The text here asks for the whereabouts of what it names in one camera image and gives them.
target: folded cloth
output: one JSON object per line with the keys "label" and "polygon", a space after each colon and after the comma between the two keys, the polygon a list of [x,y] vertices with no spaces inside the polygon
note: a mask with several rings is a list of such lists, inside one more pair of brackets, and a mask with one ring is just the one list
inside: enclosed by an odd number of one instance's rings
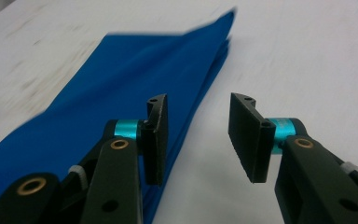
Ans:
{"label": "folded cloth", "polygon": [[[0,143],[0,194],[16,179],[49,172],[64,179],[98,142],[110,119],[147,119],[145,102],[168,94],[165,181],[190,121],[226,57],[234,13],[185,35],[107,35],[45,112]],[[145,183],[144,222],[164,189]]]}

